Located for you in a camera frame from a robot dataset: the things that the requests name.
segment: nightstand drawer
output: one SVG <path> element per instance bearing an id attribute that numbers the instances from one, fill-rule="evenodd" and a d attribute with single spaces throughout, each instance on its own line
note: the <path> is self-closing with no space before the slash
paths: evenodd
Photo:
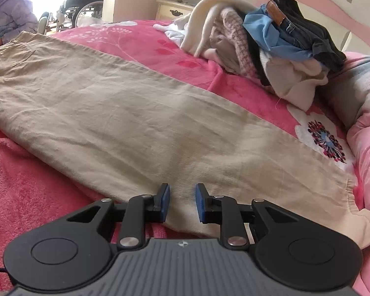
<path id="1" fill-rule="evenodd" d="M 156 20 L 174 20 L 189 14 L 193 10 L 193 6 L 180 4 L 171 1 L 158 0 L 158 11 Z"/>

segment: white sweater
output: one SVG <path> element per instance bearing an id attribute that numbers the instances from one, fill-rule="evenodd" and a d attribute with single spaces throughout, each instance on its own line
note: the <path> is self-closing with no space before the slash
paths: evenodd
<path id="1" fill-rule="evenodd" d="M 211 35 L 215 18 L 223 8 L 231 6 L 244 13 L 256 10 L 245 0 L 202 0 L 193 9 L 189 17 L 188 32 L 181 49 L 199 57 Z"/>

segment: white towel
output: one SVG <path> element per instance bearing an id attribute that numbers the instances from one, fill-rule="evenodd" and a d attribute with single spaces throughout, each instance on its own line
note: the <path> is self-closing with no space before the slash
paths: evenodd
<path id="1" fill-rule="evenodd" d="M 153 25 L 154 29 L 163 31 L 165 35 L 178 46 L 181 45 L 182 41 L 185 38 L 187 27 L 188 23 L 185 23 L 182 29 L 175 23 L 171 23 L 170 25 L 160 25 L 160 24 Z"/>
<path id="2" fill-rule="evenodd" d="M 316 59 L 291 61 L 260 49 L 260 61 L 277 96 L 307 111 L 315 95 L 315 87 L 328 83 L 328 69 Z"/>
<path id="3" fill-rule="evenodd" d="M 245 0 L 202 0 L 189 16 L 188 31 L 181 43 L 181 49 L 199 57 L 209 41 L 215 18 L 222 9 L 231 6 L 248 13 L 256 8 Z"/>

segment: blue shirt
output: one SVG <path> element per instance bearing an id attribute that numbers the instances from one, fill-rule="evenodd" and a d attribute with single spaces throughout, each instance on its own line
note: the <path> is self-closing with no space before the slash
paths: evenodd
<path id="1" fill-rule="evenodd" d="M 305 61 L 313 57 L 310 50 L 302 50 L 280 38 L 273 20 L 265 13 L 265 6 L 245 16 L 243 27 L 263 50 L 273 55 L 293 61 Z"/>

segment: pants pocket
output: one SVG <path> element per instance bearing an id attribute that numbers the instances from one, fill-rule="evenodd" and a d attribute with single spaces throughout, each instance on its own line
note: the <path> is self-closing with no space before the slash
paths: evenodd
<path id="1" fill-rule="evenodd" d="M 13 68 L 26 61 L 35 50 L 32 50 L 27 43 L 10 41 L 0 47 L 0 69 Z"/>

